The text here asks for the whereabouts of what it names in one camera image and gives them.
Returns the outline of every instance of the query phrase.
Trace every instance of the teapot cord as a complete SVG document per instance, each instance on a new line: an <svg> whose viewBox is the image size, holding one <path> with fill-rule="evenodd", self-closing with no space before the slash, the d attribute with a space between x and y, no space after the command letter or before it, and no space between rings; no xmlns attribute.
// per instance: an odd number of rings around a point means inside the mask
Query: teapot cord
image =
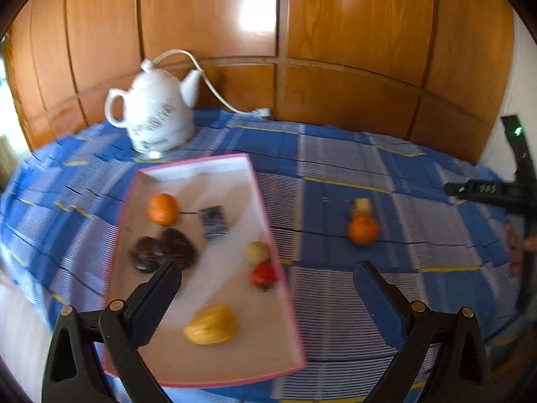
<svg viewBox="0 0 537 403"><path fill-rule="evenodd" d="M231 104L229 104L227 101L225 101L224 98L222 98L222 95L220 95L218 93L218 91L216 90L216 88L213 86L213 84L210 82L209 78L207 77L207 75L205 74L205 71L203 71L203 68L200 66L200 64L198 63L198 61L195 59L195 57L188 51L186 50L169 50L169 51L166 51L164 53L162 53L160 56L158 56L156 59L153 60L153 62L158 65L160 62L162 62L164 59L172 56L172 55L175 55L175 54L184 54L184 55L187 55L189 56L190 60L192 61L192 63L194 64L195 68L199 71L201 71L201 76L203 77L203 80L205 81L205 84L207 85L207 87L209 88L209 90L214 94L214 96L216 98L218 98L218 100L226 107L228 107L231 111L235 112L236 114L239 114L239 115L256 115L256 116L266 116L264 113L258 113L256 111L254 112L244 112L242 110L238 110L236 108L234 108Z"/></svg>

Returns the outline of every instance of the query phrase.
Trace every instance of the wooden panel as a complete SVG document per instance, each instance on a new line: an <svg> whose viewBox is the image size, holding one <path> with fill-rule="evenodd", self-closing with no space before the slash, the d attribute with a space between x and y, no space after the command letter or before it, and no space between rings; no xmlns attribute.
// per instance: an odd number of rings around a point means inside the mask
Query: wooden panel
<svg viewBox="0 0 537 403"><path fill-rule="evenodd" d="M216 90L233 107L251 111L258 107L273 107L273 65L205 66L205 73ZM174 76L183 79L189 70L171 70ZM225 107L201 82L197 109Z"/></svg>
<svg viewBox="0 0 537 403"><path fill-rule="evenodd" d="M64 0L33 0L32 50L47 109L75 95L65 37Z"/></svg>
<svg viewBox="0 0 537 403"><path fill-rule="evenodd" d="M134 76L127 76L122 77L121 79L111 80L110 82L100 85L93 91L80 96L80 104L82 105L82 110L88 122L88 126L91 126L96 122L104 121L104 102L108 96L108 90L110 88L117 88L128 91L133 79ZM114 101L113 115L118 119L123 116L123 99L121 97Z"/></svg>
<svg viewBox="0 0 537 403"><path fill-rule="evenodd" d="M48 112L48 122L56 138L86 128L86 121L76 98Z"/></svg>
<svg viewBox="0 0 537 403"><path fill-rule="evenodd" d="M21 120L20 126L28 139L32 151L56 139L45 112L31 121Z"/></svg>
<svg viewBox="0 0 537 403"><path fill-rule="evenodd" d="M32 3L33 0L26 3L13 21L10 38L11 56L7 59L7 64L12 65L13 69L9 71L9 74L14 87L14 95L17 96L22 107L18 113L26 120L39 117L45 112L32 56L30 33Z"/></svg>
<svg viewBox="0 0 537 403"><path fill-rule="evenodd" d="M491 130L446 103L421 98L410 141L476 163Z"/></svg>
<svg viewBox="0 0 537 403"><path fill-rule="evenodd" d="M404 138L418 94L350 72L289 66L277 118Z"/></svg>
<svg viewBox="0 0 537 403"><path fill-rule="evenodd" d="M434 0L289 0L289 56L421 85Z"/></svg>
<svg viewBox="0 0 537 403"><path fill-rule="evenodd" d="M151 59L172 48L198 58L275 54L276 0L140 0L140 14Z"/></svg>
<svg viewBox="0 0 537 403"><path fill-rule="evenodd" d="M79 92L138 71L136 0L66 0L66 16Z"/></svg>
<svg viewBox="0 0 537 403"><path fill-rule="evenodd" d="M513 14L506 0L439 0L425 88L492 124L512 51Z"/></svg>

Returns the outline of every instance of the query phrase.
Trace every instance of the yellow fruit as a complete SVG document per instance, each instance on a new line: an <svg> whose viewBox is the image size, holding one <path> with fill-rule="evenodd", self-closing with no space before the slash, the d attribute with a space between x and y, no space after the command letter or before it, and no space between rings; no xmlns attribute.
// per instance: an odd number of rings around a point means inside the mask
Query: yellow fruit
<svg viewBox="0 0 537 403"><path fill-rule="evenodd" d="M183 334L194 344L208 346L229 341L237 333L233 311L224 305L213 306L196 315Z"/></svg>
<svg viewBox="0 0 537 403"><path fill-rule="evenodd" d="M352 208L352 217L373 216L373 206L369 198L355 198Z"/></svg>
<svg viewBox="0 0 537 403"><path fill-rule="evenodd" d="M256 241L252 242L246 247L246 259L252 265L264 264L270 260L269 247L264 242Z"/></svg>

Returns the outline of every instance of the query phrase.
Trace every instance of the pink tray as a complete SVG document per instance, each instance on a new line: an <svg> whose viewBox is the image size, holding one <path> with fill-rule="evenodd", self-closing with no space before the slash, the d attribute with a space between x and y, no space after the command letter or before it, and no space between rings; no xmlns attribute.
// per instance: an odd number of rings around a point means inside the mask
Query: pink tray
<svg viewBox="0 0 537 403"><path fill-rule="evenodd" d="M214 388L268 380L305 366L300 335L285 275L269 228L247 154L214 156L139 170L123 206L119 236L108 274L106 300L125 299L149 275L132 264L129 250L141 236L164 229L147 216L149 199L173 195L182 216L172 227L183 232L199 252L183 272L183 283L151 342L139 348L147 366L163 385ZM221 205L229 234L207 241L198 212ZM251 286L246 246L267 242L278 281L261 292ZM207 306L228 305L239 323L237 335L215 346L197 346L183 335L192 317ZM115 374L108 354L105 370Z"/></svg>

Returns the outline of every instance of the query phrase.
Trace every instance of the teapot lid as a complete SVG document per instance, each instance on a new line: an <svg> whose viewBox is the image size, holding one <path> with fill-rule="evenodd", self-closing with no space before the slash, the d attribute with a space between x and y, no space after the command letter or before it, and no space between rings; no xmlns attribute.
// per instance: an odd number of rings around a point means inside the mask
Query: teapot lid
<svg viewBox="0 0 537 403"><path fill-rule="evenodd" d="M131 88L134 90L144 89L151 85L169 81L170 79L176 80L169 72L155 67L155 63L152 60L144 59L140 64L140 68L143 69L143 72L134 78L131 85Z"/></svg>

